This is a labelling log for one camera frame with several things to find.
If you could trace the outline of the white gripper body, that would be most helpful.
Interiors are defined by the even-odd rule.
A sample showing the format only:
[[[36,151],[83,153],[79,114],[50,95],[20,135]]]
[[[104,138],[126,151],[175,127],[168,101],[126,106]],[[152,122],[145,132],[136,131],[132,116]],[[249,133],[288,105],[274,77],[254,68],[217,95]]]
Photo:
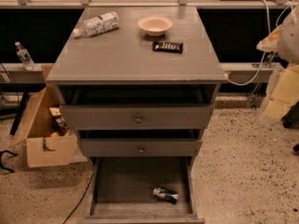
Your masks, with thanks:
[[[279,25],[267,37],[261,40],[257,44],[256,49],[264,52],[279,52],[281,27],[282,25]]]

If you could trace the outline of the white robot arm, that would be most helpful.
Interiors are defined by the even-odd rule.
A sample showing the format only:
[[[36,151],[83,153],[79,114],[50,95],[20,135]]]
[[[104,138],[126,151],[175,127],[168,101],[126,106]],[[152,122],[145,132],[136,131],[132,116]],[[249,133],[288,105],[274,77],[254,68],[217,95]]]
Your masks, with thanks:
[[[262,104],[264,117],[282,119],[299,102],[299,6],[256,49],[274,51],[288,63],[285,69],[271,75]]]

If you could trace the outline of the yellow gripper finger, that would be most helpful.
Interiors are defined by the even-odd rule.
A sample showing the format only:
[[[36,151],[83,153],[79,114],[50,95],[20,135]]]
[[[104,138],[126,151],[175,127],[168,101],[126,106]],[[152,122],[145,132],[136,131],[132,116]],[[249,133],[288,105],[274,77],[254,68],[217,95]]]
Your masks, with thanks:
[[[274,71],[261,105],[262,121],[279,121],[299,102],[299,64]]]

